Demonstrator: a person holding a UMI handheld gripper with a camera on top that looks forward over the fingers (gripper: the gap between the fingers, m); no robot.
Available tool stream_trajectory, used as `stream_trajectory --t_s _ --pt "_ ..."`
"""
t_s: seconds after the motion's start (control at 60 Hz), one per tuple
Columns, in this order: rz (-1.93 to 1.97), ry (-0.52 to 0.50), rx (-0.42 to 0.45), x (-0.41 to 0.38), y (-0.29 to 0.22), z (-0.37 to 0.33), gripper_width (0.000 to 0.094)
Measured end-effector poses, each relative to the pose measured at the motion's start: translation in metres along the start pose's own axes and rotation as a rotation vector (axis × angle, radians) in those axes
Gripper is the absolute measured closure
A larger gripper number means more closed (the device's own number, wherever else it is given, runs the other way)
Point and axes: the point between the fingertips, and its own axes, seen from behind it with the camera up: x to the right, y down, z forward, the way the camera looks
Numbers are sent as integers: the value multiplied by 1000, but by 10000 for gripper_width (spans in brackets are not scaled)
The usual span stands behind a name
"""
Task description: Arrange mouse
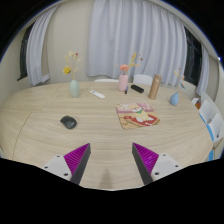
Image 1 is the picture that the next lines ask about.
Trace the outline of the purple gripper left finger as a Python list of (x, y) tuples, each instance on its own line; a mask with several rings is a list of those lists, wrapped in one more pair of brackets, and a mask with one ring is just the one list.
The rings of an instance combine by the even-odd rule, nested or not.
[(43, 166), (43, 169), (79, 185), (90, 154), (91, 147), (90, 144), (87, 143), (75, 150), (72, 150), (66, 155), (55, 155)]

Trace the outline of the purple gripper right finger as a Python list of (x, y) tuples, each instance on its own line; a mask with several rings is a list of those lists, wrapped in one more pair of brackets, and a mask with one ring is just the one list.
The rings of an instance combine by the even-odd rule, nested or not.
[(137, 143), (132, 144), (132, 154), (145, 185), (181, 169), (181, 165), (168, 154), (157, 154)]

